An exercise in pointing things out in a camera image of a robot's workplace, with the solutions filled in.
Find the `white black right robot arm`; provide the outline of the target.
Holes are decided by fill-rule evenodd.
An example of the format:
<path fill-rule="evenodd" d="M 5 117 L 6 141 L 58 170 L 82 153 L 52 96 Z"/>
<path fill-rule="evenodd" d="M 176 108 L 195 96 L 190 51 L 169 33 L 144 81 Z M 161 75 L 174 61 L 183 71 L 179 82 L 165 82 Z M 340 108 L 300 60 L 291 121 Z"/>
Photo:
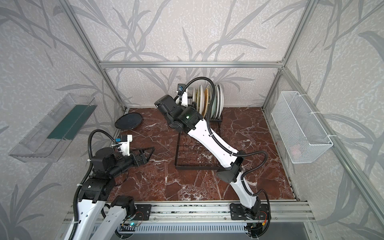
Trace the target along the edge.
<path fill-rule="evenodd" d="M 263 189 L 259 190 L 257 193 L 253 193 L 245 180 L 245 176 L 262 167 L 268 160 L 268 153 L 265 151 L 256 151 L 252 153 L 239 152 L 227 144 L 212 130 L 210 120 L 216 92 L 212 92 L 206 118 L 192 106 L 185 107 L 176 103 L 176 99 L 182 98 L 187 88 L 192 83 L 199 80 L 205 80 L 212 88 L 215 87 L 211 79 L 207 77 L 197 77 L 182 87 L 175 98 L 172 98 L 170 95 L 165 95 L 157 100 L 154 105 L 165 117 L 170 128 L 179 133 L 184 132 L 188 134 L 190 137 L 199 141 L 216 157 L 221 165 L 220 169 L 217 171 L 218 177 L 222 181 L 229 183 L 234 189 L 240 199 L 240 206 L 243 214 L 248 219 L 256 220 L 261 210 L 259 194 L 264 193 L 266 198 L 268 195 Z M 264 155 L 262 163 L 257 167 L 244 172 L 242 170 L 244 158 L 258 154 Z"/>

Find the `black wire dish rack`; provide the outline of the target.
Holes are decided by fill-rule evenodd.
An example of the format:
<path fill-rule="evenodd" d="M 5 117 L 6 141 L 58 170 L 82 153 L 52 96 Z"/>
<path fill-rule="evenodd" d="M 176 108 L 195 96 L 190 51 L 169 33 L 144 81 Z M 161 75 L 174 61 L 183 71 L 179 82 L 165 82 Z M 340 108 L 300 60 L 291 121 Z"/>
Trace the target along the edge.
<path fill-rule="evenodd" d="M 199 141 L 185 133 L 178 134 L 174 166 L 177 170 L 218 170 L 220 164 Z"/>

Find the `white plate green text rim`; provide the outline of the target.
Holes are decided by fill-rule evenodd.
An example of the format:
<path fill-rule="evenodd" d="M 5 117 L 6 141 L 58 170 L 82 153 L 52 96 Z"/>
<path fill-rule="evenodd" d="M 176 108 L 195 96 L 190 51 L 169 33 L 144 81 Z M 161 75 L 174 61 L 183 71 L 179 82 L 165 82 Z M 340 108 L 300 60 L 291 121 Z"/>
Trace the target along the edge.
<path fill-rule="evenodd" d="M 220 118 L 222 116 L 222 111 L 223 111 L 223 107 L 224 107 L 224 93 L 223 93 L 223 87 L 221 84 L 218 85 L 218 90 L 220 92 L 220 104 L 219 104 L 219 116 L 218 118 Z"/>

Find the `black round plate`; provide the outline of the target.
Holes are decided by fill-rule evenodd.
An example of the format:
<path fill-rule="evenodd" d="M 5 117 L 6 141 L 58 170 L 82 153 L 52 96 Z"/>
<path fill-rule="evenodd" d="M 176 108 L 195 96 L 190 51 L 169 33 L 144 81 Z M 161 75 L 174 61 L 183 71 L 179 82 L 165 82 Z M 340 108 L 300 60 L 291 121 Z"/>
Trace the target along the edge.
<path fill-rule="evenodd" d="M 133 130 L 143 122 L 143 116 L 139 113 L 128 113 L 121 116 L 116 122 L 115 127 L 119 130 Z"/>

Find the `orange woven round plate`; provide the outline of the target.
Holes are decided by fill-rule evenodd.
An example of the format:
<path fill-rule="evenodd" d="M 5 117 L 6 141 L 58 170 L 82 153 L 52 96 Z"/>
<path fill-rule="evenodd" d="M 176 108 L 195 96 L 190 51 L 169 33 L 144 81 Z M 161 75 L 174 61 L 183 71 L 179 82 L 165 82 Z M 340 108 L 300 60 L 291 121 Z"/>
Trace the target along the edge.
<path fill-rule="evenodd" d="M 206 116 L 209 106 L 209 100 L 210 100 L 210 92 L 211 88 L 207 87 L 204 91 L 204 109 L 203 109 L 203 117 Z"/>

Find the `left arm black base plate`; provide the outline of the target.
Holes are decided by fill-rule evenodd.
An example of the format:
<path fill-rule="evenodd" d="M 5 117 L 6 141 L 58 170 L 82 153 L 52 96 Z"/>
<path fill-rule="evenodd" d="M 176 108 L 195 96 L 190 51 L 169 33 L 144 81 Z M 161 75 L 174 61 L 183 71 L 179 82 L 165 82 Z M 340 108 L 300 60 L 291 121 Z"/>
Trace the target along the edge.
<path fill-rule="evenodd" d="M 151 204 L 136 204 L 136 213 L 133 221 L 148 221 L 151 214 Z"/>

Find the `mint green flower plate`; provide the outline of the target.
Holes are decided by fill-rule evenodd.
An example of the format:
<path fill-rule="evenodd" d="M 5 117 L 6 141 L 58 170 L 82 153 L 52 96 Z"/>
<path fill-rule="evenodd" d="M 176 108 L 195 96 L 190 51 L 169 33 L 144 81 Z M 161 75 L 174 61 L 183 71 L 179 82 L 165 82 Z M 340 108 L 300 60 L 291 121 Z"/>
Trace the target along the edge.
<path fill-rule="evenodd" d="M 213 88 L 213 93 L 214 93 L 214 96 L 213 96 L 213 99 L 214 99 L 214 102 L 213 102 L 213 106 L 212 106 L 212 111 L 211 111 L 211 119 L 214 119 L 216 117 L 216 111 L 217 111 L 217 87 L 214 86 Z"/>

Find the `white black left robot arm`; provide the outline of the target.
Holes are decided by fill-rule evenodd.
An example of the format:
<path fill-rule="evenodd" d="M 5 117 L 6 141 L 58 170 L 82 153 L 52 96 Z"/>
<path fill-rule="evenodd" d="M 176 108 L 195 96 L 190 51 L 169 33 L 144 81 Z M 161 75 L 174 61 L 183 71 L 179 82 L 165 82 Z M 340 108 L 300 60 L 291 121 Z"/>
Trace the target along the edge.
<path fill-rule="evenodd" d="M 92 140 L 96 133 L 112 140 L 112 146 L 93 153 Z M 117 196 L 109 205 L 107 200 L 116 186 L 116 178 L 130 168 L 147 164 L 155 151 L 155 147 L 131 149 L 132 140 L 131 135 L 119 135 L 115 139 L 101 129 L 90 133 L 87 143 L 90 166 L 77 185 L 74 217 L 65 236 L 67 240 L 109 240 L 113 235 L 121 240 L 126 238 L 118 229 L 138 213 L 134 199 Z"/>

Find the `white plate orange sunburst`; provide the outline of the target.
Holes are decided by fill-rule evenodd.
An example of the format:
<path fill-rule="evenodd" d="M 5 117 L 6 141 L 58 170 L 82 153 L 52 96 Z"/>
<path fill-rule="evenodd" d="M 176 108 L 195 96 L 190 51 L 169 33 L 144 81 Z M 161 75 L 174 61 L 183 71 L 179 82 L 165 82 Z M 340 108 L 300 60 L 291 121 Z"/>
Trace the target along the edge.
<path fill-rule="evenodd" d="M 188 106 L 191 106 L 193 103 L 194 87 L 187 88 L 188 91 Z"/>
<path fill-rule="evenodd" d="M 214 119 L 218 118 L 218 111 L 219 111 L 219 102 L 220 102 L 220 91 L 219 86 L 215 85 L 215 91 L 216 91 L 216 103 L 215 103 L 215 116 Z"/>

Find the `yellow woven round plate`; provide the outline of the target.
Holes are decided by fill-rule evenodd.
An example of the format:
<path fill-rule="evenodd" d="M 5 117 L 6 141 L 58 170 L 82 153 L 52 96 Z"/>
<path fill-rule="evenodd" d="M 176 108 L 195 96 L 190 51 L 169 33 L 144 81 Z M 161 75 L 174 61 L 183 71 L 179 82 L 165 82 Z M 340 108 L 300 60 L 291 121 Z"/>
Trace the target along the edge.
<path fill-rule="evenodd" d="M 195 107 L 196 110 L 198 109 L 197 97 L 198 97 L 198 90 L 197 90 L 197 88 L 194 88 L 193 89 L 192 103 L 193 103 L 193 106 Z"/>

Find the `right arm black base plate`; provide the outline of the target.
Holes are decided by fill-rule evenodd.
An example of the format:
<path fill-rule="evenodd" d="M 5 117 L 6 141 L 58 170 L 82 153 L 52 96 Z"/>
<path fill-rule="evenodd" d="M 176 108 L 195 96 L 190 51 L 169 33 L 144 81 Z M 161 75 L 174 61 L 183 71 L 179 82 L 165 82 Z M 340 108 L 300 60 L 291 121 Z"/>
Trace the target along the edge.
<path fill-rule="evenodd" d="M 266 221 L 271 218 L 268 204 L 256 202 L 249 209 L 241 204 L 230 204 L 231 220 L 262 220 Z"/>

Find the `white plate green clover emblem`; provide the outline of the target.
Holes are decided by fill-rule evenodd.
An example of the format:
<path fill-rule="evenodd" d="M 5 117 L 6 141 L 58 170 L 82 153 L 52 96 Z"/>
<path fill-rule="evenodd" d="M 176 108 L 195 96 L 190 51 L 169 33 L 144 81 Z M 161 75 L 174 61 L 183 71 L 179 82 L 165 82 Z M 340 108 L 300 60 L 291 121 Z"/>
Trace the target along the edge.
<path fill-rule="evenodd" d="M 204 96 L 203 96 L 203 87 L 199 85 L 198 91 L 197 91 L 197 110 L 200 114 L 203 113 L 203 103 Z"/>

